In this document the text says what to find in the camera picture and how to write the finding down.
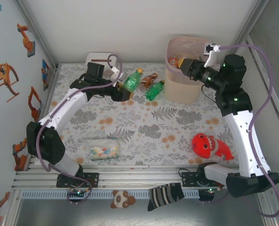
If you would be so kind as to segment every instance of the white wall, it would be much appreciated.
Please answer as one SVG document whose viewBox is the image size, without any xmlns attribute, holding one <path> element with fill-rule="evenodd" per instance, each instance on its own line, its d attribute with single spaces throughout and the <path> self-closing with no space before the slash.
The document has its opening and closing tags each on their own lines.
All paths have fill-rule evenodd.
<svg viewBox="0 0 279 226">
<path fill-rule="evenodd" d="M 7 103 L 12 96 L 5 86 L 0 87 L 0 200 L 9 191 L 15 171 L 12 145 L 18 144 L 26 137 L 26 125 L 33 120 L 28 107 L 28 96 L 31 86 L 37 90 L 43 104 L 48 89 L 43 91 L 41 65 L 44 55 L 36 43 L 35 55 L 28 58 L 27 50 L 22 43 L 22 35 L 17 31 L 17 23 L 26 25 L 14 1 L 0 0 L 0 63 L 10 64 L 19 77 L 19 82 L 12 86 L 19 95 Z M 26 32 L 30 40 L 34 40 L 30 32 Z M 33 106 L 39 108 L 37 100 Z"/>
<path fill-rule="evenodd" d="M 235 41 L 256 0 L 24 0 L 58 62 L 115 52 L 125 62 L 163 62 L 177 35 Z"/>
<path fill-rule="evenodd" d="M 256 112 L 266 100 L 268 93 L 249 50 L 240 48 L 237 54 L 243 56 L 246 61 L 247 72 L 242 87 L 249 94 L 253 111 Z M 271 102 L 256 120 L 255 130 L 271 170 L 279 173 L 279 120 Z"/>
</svg>

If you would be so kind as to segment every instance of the small brown toy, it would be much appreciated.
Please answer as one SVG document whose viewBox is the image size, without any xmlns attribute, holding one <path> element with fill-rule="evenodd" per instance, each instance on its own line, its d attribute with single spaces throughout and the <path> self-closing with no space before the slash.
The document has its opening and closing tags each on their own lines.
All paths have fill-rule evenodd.
<svg viewBox="0 0 279 226">
<path fill-rule="evenodd" d="M 134 196 L 129 196 L 127 191 L 117 191 L 114 190 L 112 192 L 113 196 L 114 196 L 114 200 L 111 203 L 111 208 L 115 209 L 115 208 L 127 208 L 130 205 L 133 205 L 136 200 Z"/>
</svg>

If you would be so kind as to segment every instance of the bottle cap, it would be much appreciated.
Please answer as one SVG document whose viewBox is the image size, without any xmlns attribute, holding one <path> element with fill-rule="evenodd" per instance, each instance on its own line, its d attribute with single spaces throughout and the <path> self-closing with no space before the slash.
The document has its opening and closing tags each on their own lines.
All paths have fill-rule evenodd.
<svg viewBox="0 0 279 226">
<path fill-rule="evenodd" d="M 140 74 L 143 74 L 143 70 L 140 67 L 137 68 L 136 71 L 138 71 Z"/>
</svg>

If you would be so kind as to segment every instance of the green bottle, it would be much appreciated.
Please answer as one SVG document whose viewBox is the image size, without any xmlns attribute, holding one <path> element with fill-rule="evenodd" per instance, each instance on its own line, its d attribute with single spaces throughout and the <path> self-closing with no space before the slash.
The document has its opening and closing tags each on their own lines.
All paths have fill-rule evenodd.
<svg viewBox="0 0 279 226">
<path fill-rule="evenodd" d="M 137 86 L 140 83 L 140 76 L 142 75 L 143 70 L 141 68 L 137 68 L 136 72 L 131 74 L 126 81 L 124 82 L 123 87 L 126 88 L 126 90 L 133 93 Z"/>
<path fill-rule="evenodd" d="M 147 99 L 152 101 L 155 99 L 155 97 L 162 91 L 164 85 L 164 80 L 161 80 L 160 82 L 155 83 L 152 88 L 145 93 L 145 96 Z"/>
</svg>

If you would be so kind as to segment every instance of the table surface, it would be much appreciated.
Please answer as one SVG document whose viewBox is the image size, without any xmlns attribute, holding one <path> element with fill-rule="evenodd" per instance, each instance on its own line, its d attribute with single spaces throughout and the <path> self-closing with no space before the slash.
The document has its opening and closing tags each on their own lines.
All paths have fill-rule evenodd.
<svg viewBox="0 0 279 226">
<path fill-rule="evenodd" d="M 143 77 L 159 72 L 156 81 L 165 78 L 164 64 L 123 64 L 127 74 L 143 69 Z M 79 78 L 85 64 L 60 64 L 56 88 L 50 104 L 51 111 L 65 96 L 69 85 Z M 204 92 L 214 97 L 214 91 Z M 231 149 L 233 160 L 214 155 L 205 160 L 191 148 L 191 139 L 198 133 L 212 135 Z M 120 157 L 91 161 L 88 146 L 91 139 L 117 137 Z M 190 104 L 167 101 L 162 91 L 154 101 L 137 89 L 131 100 L 113 102 L 110 97 L 93 97 L 82 106 L 61 134 L 66 153 L 81 165 L 197 165 L 216 161 L 222 165 L 238 165 L 238 155 L 226 121 L 214 102 L 202 93 Z"/>
</svg>

